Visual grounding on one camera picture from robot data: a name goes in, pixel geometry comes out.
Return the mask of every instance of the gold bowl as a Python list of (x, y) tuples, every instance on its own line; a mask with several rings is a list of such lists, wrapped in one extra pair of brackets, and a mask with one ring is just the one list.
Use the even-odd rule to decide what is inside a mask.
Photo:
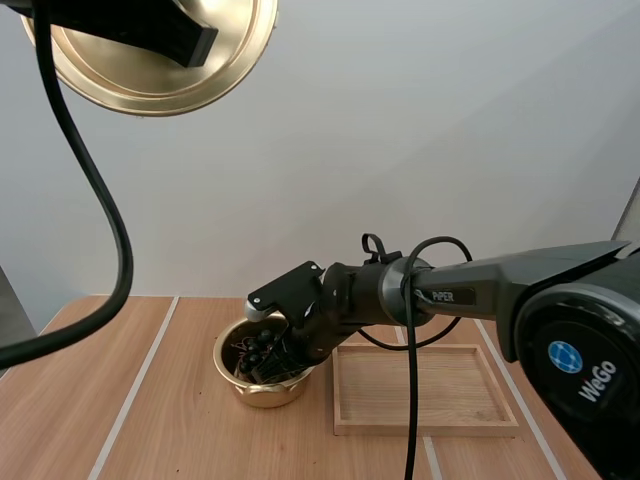
[(218, 336), (213, 347), (213, 362), (220, 375), (229, 382), (234, 395), (241, 402), (257, 408), (281, 407), (294, 401), (304, 392), (313, 367), (307, 368), (290, 380), (265, 385), (245, 382), (234, 375), (239, 352), (231, 347), (232, 344), (241, 342), (245, 337), (256, 336), (264, 329), (269, 329), (279, 335), (286, 327), (287, 321), (284, 316), (275, 313), (260, 322), (250, 322), (243, 318), (230, 325)]

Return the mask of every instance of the table surface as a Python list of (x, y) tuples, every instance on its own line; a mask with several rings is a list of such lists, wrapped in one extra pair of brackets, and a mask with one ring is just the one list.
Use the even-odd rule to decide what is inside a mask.
[[(73, 302), (45, 331), (103, 301)], [(406, 438), (332, 434), (328, 363), (285, 407), (252, 409), (232, 396), (212, 348), (242, 306), (240, 299), (133, 297), (97, 334), (11, 369), (0, 379), (0, 478), (402, 478)], [(434, 319), (419, 339), (449, 320)], [(389, 342), (403, 335), (394, 327), (369, 330)], [(521, 431), (516, 438), (421, 439), (416, 480), (598, 478), (519, 366), (500, 360), (491, 322), (465, 319), (440, 343), (480, 345)]]

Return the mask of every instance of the wooden tray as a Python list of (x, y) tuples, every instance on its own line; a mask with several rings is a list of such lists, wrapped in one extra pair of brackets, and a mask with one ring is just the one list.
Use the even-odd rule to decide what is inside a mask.
[[(334, 350), (335, 435), (408, 434), (407, 357), (370, 344)], [(518, 422), (478, 345), (423, 347), (418, 375), (419, 435), (518, 435)]]

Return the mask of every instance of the robotic arm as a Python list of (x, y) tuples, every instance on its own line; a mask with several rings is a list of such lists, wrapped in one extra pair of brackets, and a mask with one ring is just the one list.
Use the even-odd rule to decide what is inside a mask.
[[(407, 257), (384, 249), (363, 266), (307, 262), (251, 293), (247, 316), (273, 310), (290, 328), (253, 375), (269, 381), (319, 364), (368, 325), (406, 326)], [(603, 478), (640, 478), (640, 244), (599, 242), (412, 268), (414, 324), (435, 314), (495, 320), (522, 368)]]

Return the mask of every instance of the black cable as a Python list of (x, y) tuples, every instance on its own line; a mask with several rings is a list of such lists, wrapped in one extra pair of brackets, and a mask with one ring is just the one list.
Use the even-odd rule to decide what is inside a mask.
[[(427, 345), (431, 345), (432, 343), (440, 340), (442, 337), (446, 337), (449, 333), (451, 333), (451, 330), (456, 328), (456, 325), (458, 325), (458, 322), (460, 322), (460, 319), (461, 317), (454, 318), (449, 325), (447, 325), (444, 329), (442, 329), (440, 332), (435, 334), (433, 337), (427, 338), (426, 340), (422, 340), (421, 342), (416, 343), (416, 348), (422, 348)], [(358, 330), (358, 333), (362, 335), (364, 338), (366, 338), (369, 342), (373, 343), (375, 346), (384, 348), (385, 350), (393, 350), (394, 352), (406, 352), (407, 350), (409, 350), (409, 345), (389, 345), (388, 343), (381, 342), (377, 338), (372, 337), (362, 329)]]
[(456, 317), (453, 321), (440, 333), (434, 335), (427, 340), (423, 340), (420, 343), (416, 343), (416, 329), (413, 324), (413, 302), (412, 302), (412, 278), (413, 278), (413, 267), (415, 261), (418, 258), (418, 255), (422, 253), (422, 251), (430, 247), (432, 245), (436, 245), (438, 243), (452, 243), (456, 245), (462, 252), (464, 253), (467, 261), (472, 261), (471, 253), (469, 249), (466, 247), (464, 243), (454, 237), (433, 237), (424, 242), (420, 243), (416, 248), (413, 249), (411, 255), (407, 258), (407, 263), (404, 267), (404, 275), (402, 277), (402, 285), (403, 285), (403, 294), (405, 301), (405, 310), (406, 310), (406, 320), (407, 320), (407, 345), (388, 345), (386, 343), (381, 342), (373, 338), (368, 333), (363, 330), (359, 330), (359, 333), (369, 340), (374, 345), (377, 345), (381, 348), (385, 348), (387, 350), (393, 351), (404, 351), (407, 350), (409, 352), (409, 439), (407, 442), (407, 460), (405, 464), (404, 471), (404, 479), (412, 480), (413, 479), (413, 469), (415, 465), (416, 459), (416, 443), (418, 437), (418, 348), (424, 347), (425, 345), (429, 345), (433, 343), (445, 335), (447, 335), (451, 330), (453, 330), (458, 322), (460, 321), (460, 317)]
[[(433, 237), (428, 240), (425, 240), (420, 245), (418, 245), (418, 247), (420, 247), (421, 245), (425, 245), (424, 247), (421, 248), (420, 251), (422, 251), (427, 247), (430, 247), (432, 245), (437, 245), (439, 243), (451, 243), (462, 251), (467, 262), (471, 262), (473, 260), (473, 257), (471, 256), (471, 252), (469, 251), (467, 246), (455, 237), (446, 237), (446, 236)], [(407, 264), (411, 265), (411, 268), (413, 268), (413, 262), (410, 262), (410, 258), (411, 257), (409, 257), (409, 259), (407, 260)], [(407, 277), (405, 274), (405, 277), (403, 277), (402, 279), (402, 283), (406, 285), (408, 278), (409, 277)], [(446, 335), (448, 335), (451, 332), (451, 330), (453, 330), (456, 327), (456, 325), (458, 325), (459, 322), (460, 322), (460, 317), (455, 317), (451, 321), (451, 323), (447, 325), (442, 331), (435, 334), (433, 337), (427, 338), (426, 340), (422, 340), (421, 342), (416, 343), (416, 348), (422, 348), (427, 345), (431, 345), (434, 342), (437, 342), (442, 337), (445, 337)], [(364, 338), (366, 338), (369, 342), (373, 343), (377, 347), (384, 348), (385, 350), (392, 350), (394, 352), (404, 352), (409, 350), (409, 345), (389, 345), (388, 343), (384, 343), (378, 340), (377, 338), (372, 337), (362, 329), (358, 330), (358, 333), (362, 335)]]
[(60, 90), (51, 46), (50, 17), (49, 1), (35, 0), (33, 23), (40, 75), (58, 124), (111, 225), (118, 250), (118, 277), (113, 293), (107, 301), (82, 320), (55, 332), (0, 348), (0, 369), (49, 355), (79, 342), (104, 327), (124, 306), (133, 282), (133, 254), (124, 222), (80, 137)]

